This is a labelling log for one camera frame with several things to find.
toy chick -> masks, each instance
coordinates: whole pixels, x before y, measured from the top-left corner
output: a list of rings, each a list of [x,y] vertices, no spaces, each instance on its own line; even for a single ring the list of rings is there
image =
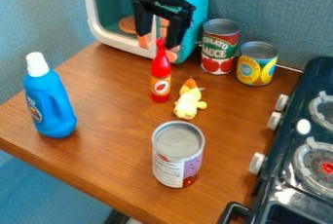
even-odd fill
[[[189,79],[179,91],[180,97],[174,102],[174,114],[181,119],[190,120],[197,115],[197,108],[206,109],[206,102],[200,101],[202,93],[194,79]]]

red bottle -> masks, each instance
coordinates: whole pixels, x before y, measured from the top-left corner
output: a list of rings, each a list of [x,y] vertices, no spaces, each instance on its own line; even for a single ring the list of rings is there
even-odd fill
[[[171,64],[167,59],[163,38],[156,41],[157,54],[151,66],[151,91],[155,102],[163,103],[170,99]]]

red burner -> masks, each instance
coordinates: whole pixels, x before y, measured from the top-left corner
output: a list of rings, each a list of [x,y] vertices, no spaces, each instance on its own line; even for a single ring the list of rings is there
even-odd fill
[[[325,173],[333,173],[333,164],[322,163],[321,168]]]

silver can lid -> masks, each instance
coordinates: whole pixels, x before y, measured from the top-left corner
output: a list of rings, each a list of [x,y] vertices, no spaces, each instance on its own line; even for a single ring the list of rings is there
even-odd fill
[[[152,135],[154,148],[167,157],[190,158],[204,149],[204,135],[196,126],[172,121],[160,125]]]
[[[228,36],[240,32],[240,27],[229,19],[211,19],[203,24],[204,33]]]
[[[250,56],[255,58],[274,58],[278,56],[278,51],[271,44],[261,41],[247,42],[240,47],[242,56]]]

blue detergent bottle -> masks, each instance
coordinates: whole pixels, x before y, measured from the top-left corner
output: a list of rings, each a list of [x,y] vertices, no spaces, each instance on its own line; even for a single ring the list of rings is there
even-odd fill
[[[26,61],[23,86],[35,128],[48,137],[66,137],[74,131],[77,119],[59,76],[41,53],[29,54]]]

